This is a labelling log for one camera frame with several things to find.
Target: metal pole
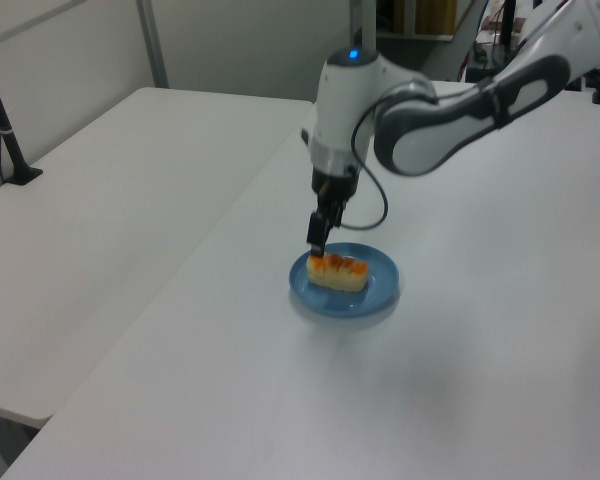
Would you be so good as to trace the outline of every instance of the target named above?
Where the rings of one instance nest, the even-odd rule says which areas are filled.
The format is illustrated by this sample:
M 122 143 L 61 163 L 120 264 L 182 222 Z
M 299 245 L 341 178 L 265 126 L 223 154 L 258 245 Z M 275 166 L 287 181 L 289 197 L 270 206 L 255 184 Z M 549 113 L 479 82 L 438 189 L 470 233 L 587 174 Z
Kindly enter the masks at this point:
M 516 16 L 516 0 L 504 0 L 504 13 L 502 16 L 502 30 L 500 32 L 500 44 L 505 51 L 511 47 L 511 33 Z
M 376 0 L 362 0 L 362 47 L 376 51 Z
M 356 0 L 349 0 L 349 48 L 356 46 Z
M 4 144 L 7 147 L 11 162 L 13 163 L 13 176 L 5 180 L 6 183 L 13 183 L 15 185 L 26 185 L 31 180 L 36 178 L 42 173 L 39 168 L 30 167 L 27 162 L 24 161 L 22 151 L 16 140 L 16 135 L 13 133 L 11 122 L 7 116 L 7 111 L 4 109 L 4 104 L 0 98 L 0 136 L 4 140 Z
M 167 78 L 167 69 L 164 66 L 162 49 L 160 48 L 160 38 L 158 37 L 158 26 L 156 17 L 153 14 L 153 5 L 151 0 L 136 0 L 138 13 L 140 14 L 140 25 L 142 26 L 142 35 L 149 55 L 149 64 L 153 74 L 153 83 L 158 88 L 169 88 L 169 79 Z

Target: floor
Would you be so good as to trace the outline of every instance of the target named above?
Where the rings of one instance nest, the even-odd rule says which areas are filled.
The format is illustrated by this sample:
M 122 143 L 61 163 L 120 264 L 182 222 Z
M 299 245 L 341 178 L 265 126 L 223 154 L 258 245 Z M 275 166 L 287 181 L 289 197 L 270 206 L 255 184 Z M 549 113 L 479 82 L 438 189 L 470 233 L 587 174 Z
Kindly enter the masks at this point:
M 475 40 L 484 0 L 475 0 L 451 42 L 378 38 L 378 51 L 390 61 L 424 73 L 431 80 L 455 81 Z

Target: table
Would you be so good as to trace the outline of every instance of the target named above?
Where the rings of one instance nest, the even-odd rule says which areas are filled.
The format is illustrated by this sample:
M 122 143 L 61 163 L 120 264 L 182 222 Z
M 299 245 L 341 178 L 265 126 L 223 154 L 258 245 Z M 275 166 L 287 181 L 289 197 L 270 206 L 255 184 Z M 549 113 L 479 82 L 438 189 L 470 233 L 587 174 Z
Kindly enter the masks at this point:
M 600 478 L 600 107 L 565 92 L 425 177 L 370 165 L 386 223 L 331 240 L 388 253 L 397 304 L 290 295 L 293 132 L 5 480 Z M 380 211 L 363 177 L 346 220 Z
M 42 426 L 310 108 L 142 89 L 0 188 L 0 415 Z

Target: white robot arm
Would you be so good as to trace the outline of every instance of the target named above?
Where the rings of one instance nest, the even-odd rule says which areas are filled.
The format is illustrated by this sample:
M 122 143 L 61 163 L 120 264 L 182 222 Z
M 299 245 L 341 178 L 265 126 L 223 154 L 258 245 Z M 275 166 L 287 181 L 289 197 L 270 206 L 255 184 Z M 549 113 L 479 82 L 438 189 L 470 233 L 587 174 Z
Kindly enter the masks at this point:
M 401 175 L 424 175 L 600 65 L 600 0 L 566 0 L 551 15 L 529 20 L 537 26 L 500 74 L 448 97 L 438 97 L 426 77 L 377 52 L 354 49 L 329 57 L 313 135 L 303 132 L 318 195 L 307 236 L 314 255 L 323 255 L 330 229 L 341 225 L 373 133 L 382 165 Z

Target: orange topping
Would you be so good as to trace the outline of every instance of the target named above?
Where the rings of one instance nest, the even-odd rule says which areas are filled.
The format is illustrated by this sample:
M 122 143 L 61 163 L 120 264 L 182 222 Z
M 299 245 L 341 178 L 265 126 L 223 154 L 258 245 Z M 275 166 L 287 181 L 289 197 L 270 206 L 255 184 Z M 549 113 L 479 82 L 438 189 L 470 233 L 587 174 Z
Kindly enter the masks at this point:
M 336 271 L 340 269 L 340 265 L 342 265 L 343 258 L 337 253 L 332 253 L 328 256 L 329 268 L 332 268 Z
M 339 271 L 344 268 L 349 273 L 356 275 L 364 275 L 369 268 L 367 262 L 358 261 L 351 257 L 341 257 L 337 253 L 325 254 L 322 258 L 311 255 L 309 261 L 313 264 L 315 270 L 326 271 L 329 268 L 330 270 Z
M 313 264 L 313 268 L 315 268 L 316 270 L 326 270 L 326 268 L 327 268 L 327 256 L 326 255 L 322 258 L 311 255 L 309 257 L 309 261 L 311 261 L 311 263 Z
M 356 275 L 364 275 L 368 270 L 367 262 L 356 262 L 353 267 L 349 270 L 351 273 Z

